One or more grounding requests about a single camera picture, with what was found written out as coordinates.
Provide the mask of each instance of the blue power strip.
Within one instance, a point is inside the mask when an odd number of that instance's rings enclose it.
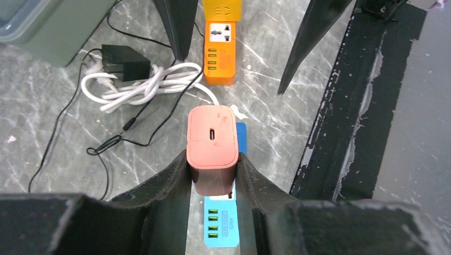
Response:
[[[238,150],[247,153],[246,125],[237,123]],[[232,197],[205,197],[204,242],[210,248],[232,248],[239,245],[237,198],[235,184]]]

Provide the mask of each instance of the gray floor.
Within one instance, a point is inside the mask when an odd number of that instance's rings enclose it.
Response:
[[[451,247],[450,23],[431,11],[413,44],[373,198],[418,205]]]
[[[114,12],[112,23],[141,36],[167,42],[160,17],[149,0],[124,1]],[[219,101],[235,104],[249,116],[248,156],[265,176],[288,191],[312,127],[324,85],[343,38],[351,8],[299,68],[284,96],[276,96],[294,37],[308,6],[308,0],[244,1],[244,15],[238,24],[237,82],[231,87],[213,87]],[[202,7],[197,22],[204,27]],[[125,37],[103,22],[84,49],[101,44],[130,45],[153,63],[169,66],[171,52],[155,44]],[[187,61],[201,63],[202,40],[195,32]],[[0,192],[25,192],[36,171],[58,112],[75,89],[81,54],[66,68],[54,68],[12,46],[0,46]],[[126,134],[146,141],[164,119],[177,95],[157,96],[144,112],[142,122]],[[148,148],[119,144],[103,157],[112,175],[116,194],[133,188],[164,168],[186,147],[187,118],[195,106],[205,104],[205,95],[192,91],[185,95],[174,118]],[[33,192],[84,192],[100,197],[105,173],[86,148],[97,146],[117,134],[138,107],[123,106],[107,115],[100,105],[80,95],[69,109],[59,130],[43,172]],[[238,249],[207,249],[202,241],[202,201],[191,200],[187,254],[235,254]]]

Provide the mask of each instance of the purple object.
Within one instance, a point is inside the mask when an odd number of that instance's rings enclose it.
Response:
[[[428,10],[433,10],[433,9],[443,9],[445,7],[445,4],[448,0],[437,0],[433,5],[431,5],[431,7],[428,8]]]

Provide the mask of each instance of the gray marble floor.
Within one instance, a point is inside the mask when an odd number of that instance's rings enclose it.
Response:
[[[272,182],[288,191],[312,127],[324,85],[343,37],[351,8],[333,26],[299,68],[288,91],[276,96],[297,29],[308,0],[244,1],[238,23],[237,78],[230,87],[212,87],[221,104],[238,106],[247,116],[248,157]],[[201,3],[197,23],[204,27]],[[124,1],[113,13],[118,28],[167,42],[160,17],[149,0]],[[112,31],[103,22],[83,47],[129,45],[153,63],[169,66],[172,54],[161,46]],[[43,155],[58,112],[70,99],[81,54],[65,68],[55,68],[12,46],[0,46],[0,192],[25,192]],[[194,33],[187,61],[202,62],[202,39]],[[164,119],[177,95],[160,95],[126,138],[147,141]],[[121,143],[103,154],[112,177],[108,198],[133,188],[164,168],[186,147],[189,111],[206,102],[192,90],[154,143],[138,148]],[[97,157],[86,148],[117,134],[139,110],[122,106],[104,114],[100,105],[81,94],[68,110],[51,156],[35,180],[33,192],[84,192],[100,197],[106,179]],[[187,254],[238,254],[238,249],[207,249],[203,244],[202,201],[193,194]]]

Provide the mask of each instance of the yellow power strip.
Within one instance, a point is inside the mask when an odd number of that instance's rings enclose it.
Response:
[[[205,12],[205,80],[232,85],[236,74],[236,27],[242,0],[203,0]]]

